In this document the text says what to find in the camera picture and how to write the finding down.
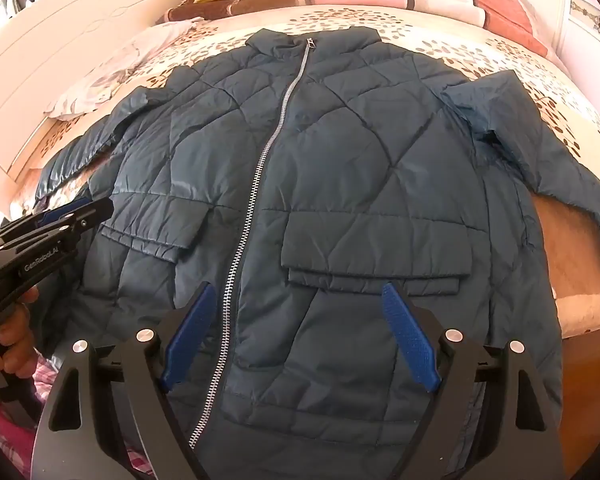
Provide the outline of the person's left hand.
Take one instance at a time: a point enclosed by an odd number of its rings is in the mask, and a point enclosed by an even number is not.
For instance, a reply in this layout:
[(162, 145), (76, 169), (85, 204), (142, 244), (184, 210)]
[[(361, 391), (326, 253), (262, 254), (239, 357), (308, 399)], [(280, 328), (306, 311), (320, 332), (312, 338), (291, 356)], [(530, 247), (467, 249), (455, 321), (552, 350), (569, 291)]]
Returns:
[(7, 348), (0, 356), (0, 370), (19, 378), (30, 378), (38, 364), (29, 312), (37, 299), (38, 288), (34, 286), (19, 298), (12, 315), (0, 325), (0, 344)]

